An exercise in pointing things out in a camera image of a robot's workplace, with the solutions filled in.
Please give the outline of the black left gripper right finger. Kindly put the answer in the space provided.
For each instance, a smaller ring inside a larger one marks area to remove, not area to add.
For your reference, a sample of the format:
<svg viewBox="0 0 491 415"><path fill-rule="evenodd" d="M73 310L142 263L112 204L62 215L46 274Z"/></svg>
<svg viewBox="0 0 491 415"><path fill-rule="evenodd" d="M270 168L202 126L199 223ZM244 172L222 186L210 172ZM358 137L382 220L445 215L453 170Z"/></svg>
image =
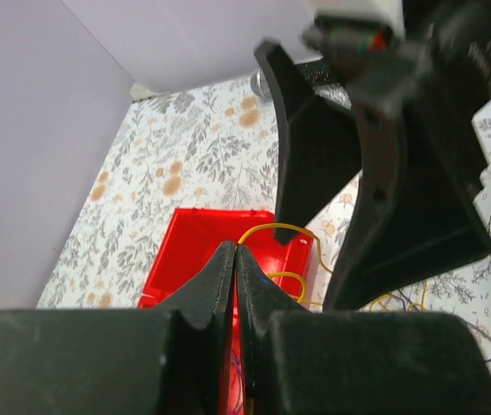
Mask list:
<svg viewBox="0 0 491 415"><path fill-rule="evenodd" d="M491 414L466 324L434 312L306 310L235 257L248 414Z"/></svg>

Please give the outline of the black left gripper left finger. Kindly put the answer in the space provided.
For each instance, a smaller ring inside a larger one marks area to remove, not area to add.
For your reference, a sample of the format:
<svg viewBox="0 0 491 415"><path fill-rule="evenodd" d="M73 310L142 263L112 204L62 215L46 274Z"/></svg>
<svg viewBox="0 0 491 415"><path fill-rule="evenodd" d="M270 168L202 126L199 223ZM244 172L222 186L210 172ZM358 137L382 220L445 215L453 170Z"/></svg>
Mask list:
<svg viewBox="0 0 491 415"><path fill-rule="evenodd" d="M0 414L223 414L235 246L150 309L0 310Z"/></svg>

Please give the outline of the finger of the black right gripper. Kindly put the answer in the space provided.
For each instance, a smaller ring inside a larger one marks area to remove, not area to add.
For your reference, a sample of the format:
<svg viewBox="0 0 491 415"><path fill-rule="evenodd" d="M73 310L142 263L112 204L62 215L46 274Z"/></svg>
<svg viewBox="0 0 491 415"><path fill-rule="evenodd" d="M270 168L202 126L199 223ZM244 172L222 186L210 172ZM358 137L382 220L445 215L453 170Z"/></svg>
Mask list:
<svg viewBox="0 0 491 415"><path fill-rule="evenodd" d="M357 310L491 253L474 204L488 163L472 119L413 113L399 148L363 169L326 310Z"/></svg>
<svg viewBox="0 0 491 415"><path fill-rule="evenodd" d="M316 93L337 82L324 60L294 63L276 41L262 41L254 56L277 120L275 220L305 227L360 170L356 123Z"/></svg>

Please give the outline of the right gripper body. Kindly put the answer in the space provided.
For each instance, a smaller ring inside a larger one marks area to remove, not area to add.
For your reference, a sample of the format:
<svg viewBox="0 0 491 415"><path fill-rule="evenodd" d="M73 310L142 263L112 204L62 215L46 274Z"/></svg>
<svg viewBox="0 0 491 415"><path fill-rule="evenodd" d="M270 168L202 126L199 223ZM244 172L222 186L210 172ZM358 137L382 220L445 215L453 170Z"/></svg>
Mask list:
<svg viewBox="0 0 491 415"><path fill-rule="evenodd" d="M471 119L491 100L491 1L404 1L402 14L394 29L374 13L327 9L302 39L347 88L358 125Z"/></svg>

